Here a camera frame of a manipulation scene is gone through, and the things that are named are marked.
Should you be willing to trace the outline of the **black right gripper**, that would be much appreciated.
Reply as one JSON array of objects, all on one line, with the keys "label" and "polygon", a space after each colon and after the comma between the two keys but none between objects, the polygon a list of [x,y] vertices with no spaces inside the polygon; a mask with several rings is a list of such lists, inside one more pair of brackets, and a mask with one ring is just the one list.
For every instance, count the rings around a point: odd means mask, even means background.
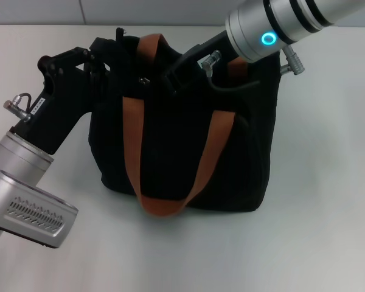
[{"label": "black right gripper", "polygon": [[212,54],[215,50],[221,53],[221,60],[231,61],[238,57],[227,31],[222,31],[203,44],[198,44],[183,54],[171,67],[161,75],[161,81],[167,94],[175,96],[187,89],[186,81],[194,81],[205,76],[198,61]]}]

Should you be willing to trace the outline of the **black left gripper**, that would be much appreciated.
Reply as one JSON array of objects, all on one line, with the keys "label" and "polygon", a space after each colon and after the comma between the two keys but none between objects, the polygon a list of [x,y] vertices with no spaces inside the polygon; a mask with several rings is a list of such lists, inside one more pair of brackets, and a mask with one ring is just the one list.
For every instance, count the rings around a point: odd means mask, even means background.
[{"label": "black left gripper", "polygon": [[118,27],[115,39],[97,37],[89,49],[43,56],[37,66],[44,88],[32,106],[44,101],[28,122],[19,121],[10,132],[53,155],[95,101],[106,99],[109,73],[125,72],[125,30]]}]

